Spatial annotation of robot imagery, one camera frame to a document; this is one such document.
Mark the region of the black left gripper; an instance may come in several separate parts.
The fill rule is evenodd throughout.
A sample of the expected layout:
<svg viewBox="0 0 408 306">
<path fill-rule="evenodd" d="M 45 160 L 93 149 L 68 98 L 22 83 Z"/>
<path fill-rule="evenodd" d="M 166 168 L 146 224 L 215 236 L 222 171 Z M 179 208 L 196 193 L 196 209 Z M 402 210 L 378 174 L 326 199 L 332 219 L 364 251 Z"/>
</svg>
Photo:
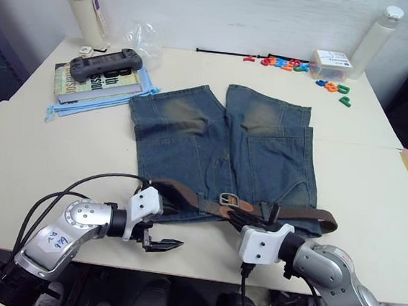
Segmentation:
<svg viewBox="0 0 408 306">
<path fill-rule="evenodd" d="M 147 253 L 149 252 L 166 252 L 183 245 L 182 241 L 176 239 L 162 239 L 160 241 L 153 241 L 151 244 L 151 237 L 149 235 L 150 229 L 153 227 L 152 222 L 139 222 L 132 230 L 131 240 L 140 243 Z"/>
</svg>

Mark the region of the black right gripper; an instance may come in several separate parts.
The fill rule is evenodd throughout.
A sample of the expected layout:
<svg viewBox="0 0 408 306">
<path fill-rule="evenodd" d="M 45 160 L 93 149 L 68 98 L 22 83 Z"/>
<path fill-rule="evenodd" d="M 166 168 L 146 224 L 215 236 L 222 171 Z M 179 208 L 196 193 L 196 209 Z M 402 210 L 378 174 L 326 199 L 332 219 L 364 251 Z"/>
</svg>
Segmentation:
<svg viewBox="0 0 408 306">
<path fill-rule="evenodd" d="M 268 221 L 262 220 L 251 213 L 243 211 L 239 208 L 230 208 L 227 211 L 229 223 L 235 226 L 235 229 L 240 233 L 244 226 L 253 226 L 268 232 L 276 232 L 281 228 L 281 223 L 277 223 L 280 206 L 274 203 L 271 209 L 271 214 Z"/>
</svg>

